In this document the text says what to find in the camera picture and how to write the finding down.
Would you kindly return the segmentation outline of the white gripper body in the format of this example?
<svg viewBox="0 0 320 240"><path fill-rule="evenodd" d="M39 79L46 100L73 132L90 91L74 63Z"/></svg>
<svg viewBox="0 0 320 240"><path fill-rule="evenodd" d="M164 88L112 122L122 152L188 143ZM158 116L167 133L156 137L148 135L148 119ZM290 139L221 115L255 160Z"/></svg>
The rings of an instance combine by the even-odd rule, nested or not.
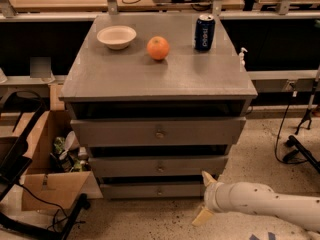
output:
<svg viewBox="0 0 320 240"><path fill-rule="evenodd" d="M233 208L230 198L232 187L232 184L209 183L204 193L204 207L211 212L230 212Z"/></svg>

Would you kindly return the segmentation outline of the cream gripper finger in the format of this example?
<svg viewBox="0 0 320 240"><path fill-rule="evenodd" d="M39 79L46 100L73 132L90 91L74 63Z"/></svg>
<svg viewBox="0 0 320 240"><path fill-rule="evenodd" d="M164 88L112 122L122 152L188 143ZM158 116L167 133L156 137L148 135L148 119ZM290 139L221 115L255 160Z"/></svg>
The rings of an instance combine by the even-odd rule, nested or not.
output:
<svg viewBox="0 0 320 240"><path fill-rule="evenodd" d="M213 178L211 174L206 171L202 172L203 184L205 187L208 187L212 183L216 183L216 180Z"/></svg>
<svg viewBox="0 0 320 240"><path fill-rule="evenodd" d="M201 226L213 217L214 213L206 207L202 207L197 216L192 221L195 227Z"/></svg>

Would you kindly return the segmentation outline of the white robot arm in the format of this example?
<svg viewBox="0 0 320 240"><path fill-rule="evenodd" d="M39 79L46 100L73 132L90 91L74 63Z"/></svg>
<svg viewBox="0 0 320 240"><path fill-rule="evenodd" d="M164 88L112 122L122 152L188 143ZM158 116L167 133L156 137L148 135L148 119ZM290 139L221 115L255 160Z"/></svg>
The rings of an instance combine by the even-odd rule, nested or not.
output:
<svg viewBox="0 0 320 240"><path fill-rule="evenodd" d="M204 203L192 221L193 226L206 223L215 213L239 212L276 217L301 228L320 232L320 198L276 193L259 183L222 183L202 172Z"/></svg>

